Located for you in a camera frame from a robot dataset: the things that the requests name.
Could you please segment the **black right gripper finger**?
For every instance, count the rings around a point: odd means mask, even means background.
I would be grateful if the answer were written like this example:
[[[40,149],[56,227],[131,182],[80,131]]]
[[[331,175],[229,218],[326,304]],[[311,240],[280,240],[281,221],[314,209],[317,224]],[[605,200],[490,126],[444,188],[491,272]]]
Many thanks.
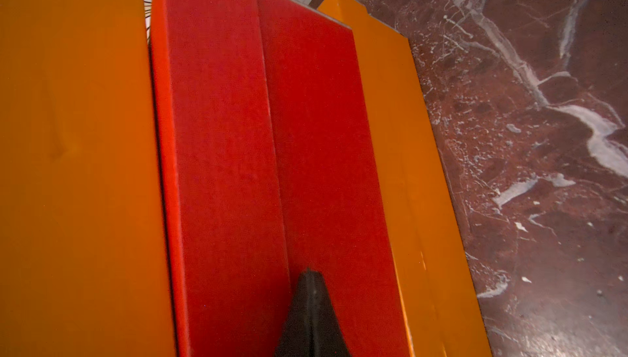
[[[276,356],[349,356],[321,273],[299,275]]]

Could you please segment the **red shoebox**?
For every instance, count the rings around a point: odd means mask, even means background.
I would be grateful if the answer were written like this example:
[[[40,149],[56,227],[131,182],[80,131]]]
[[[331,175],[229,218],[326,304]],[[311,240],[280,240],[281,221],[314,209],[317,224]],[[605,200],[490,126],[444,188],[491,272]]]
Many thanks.
[[[182,356],[273,356],[322,274],[349,356],[410,348],[351,28],[294,0],[152,0]]]

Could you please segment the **orange shoebox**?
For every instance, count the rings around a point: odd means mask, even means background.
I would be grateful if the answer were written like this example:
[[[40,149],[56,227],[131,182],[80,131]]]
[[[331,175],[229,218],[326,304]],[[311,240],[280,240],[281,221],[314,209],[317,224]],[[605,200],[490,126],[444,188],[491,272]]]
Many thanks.
[[[410,353],[488,356],[410,43],[356,0],[319,11],[353,31]]]
[[[1,0],[1,353],[177,353],[142,0]]]

